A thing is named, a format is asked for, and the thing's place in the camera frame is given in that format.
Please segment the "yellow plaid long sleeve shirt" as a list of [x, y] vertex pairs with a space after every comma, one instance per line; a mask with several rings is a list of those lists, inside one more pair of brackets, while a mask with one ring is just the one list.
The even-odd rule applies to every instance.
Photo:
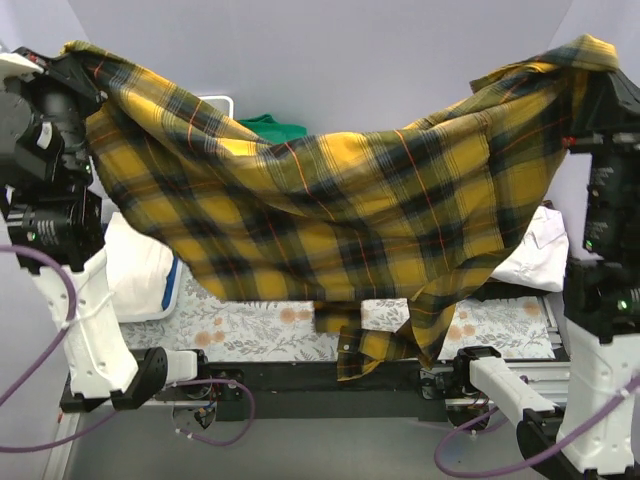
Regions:
[[589, 81], [619, 67], [586, 34], [403, 128], [272, 143], [132, 61], [63, 51], [107, 96], [87, 136], [128, 223], [219, 299], [312, 302], [342, 381], [437, 359], [456, 303], [524, 237]]

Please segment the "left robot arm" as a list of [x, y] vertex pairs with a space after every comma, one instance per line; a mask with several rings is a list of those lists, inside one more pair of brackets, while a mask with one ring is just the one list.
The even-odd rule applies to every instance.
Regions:
[[193, 400], [213, 386], [194, 350], [130, 350], [108, 287], [101, 201], [93, 179], [86, 121], [106, 96], [69, 55], [21, 47], [1, 56], [1, 214], [17, 256], [47, 300], [69, 374], [67, 413], [105, 402], [142, 406], [178, 384]]

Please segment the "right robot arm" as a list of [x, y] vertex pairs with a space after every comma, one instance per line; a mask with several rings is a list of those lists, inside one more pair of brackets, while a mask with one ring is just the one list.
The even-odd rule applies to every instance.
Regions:
[[639, 391], [639, 89], [622, 72], [590, 80], [566, 140], [591, 158], [583, 234], [594, 259], [567, 264], [570, 368], [564, 406], [544, 398], [491, 347], [461, 349], [452, 383], [481, 392], [515, 426], [527, 467], [549, 479], [635, 479]]

